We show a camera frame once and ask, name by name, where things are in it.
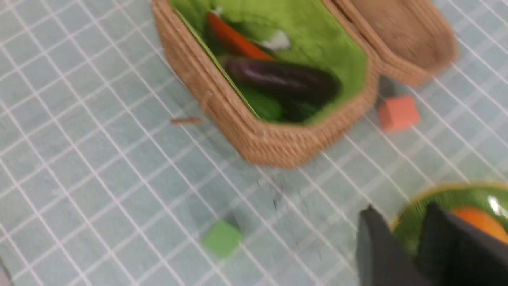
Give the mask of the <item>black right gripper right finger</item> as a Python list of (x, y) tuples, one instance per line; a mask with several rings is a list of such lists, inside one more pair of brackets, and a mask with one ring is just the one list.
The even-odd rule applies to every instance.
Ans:
[(429, 203), (417, 251), (418, 270), (435, 286), (506, 286), (507, 244)]

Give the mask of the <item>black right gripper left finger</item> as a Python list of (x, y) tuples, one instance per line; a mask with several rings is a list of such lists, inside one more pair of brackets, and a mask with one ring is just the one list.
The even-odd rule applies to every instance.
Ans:
[(383, 216), (369, 205), (359, 213), (356, 262), (361, 286), (429, 286)]

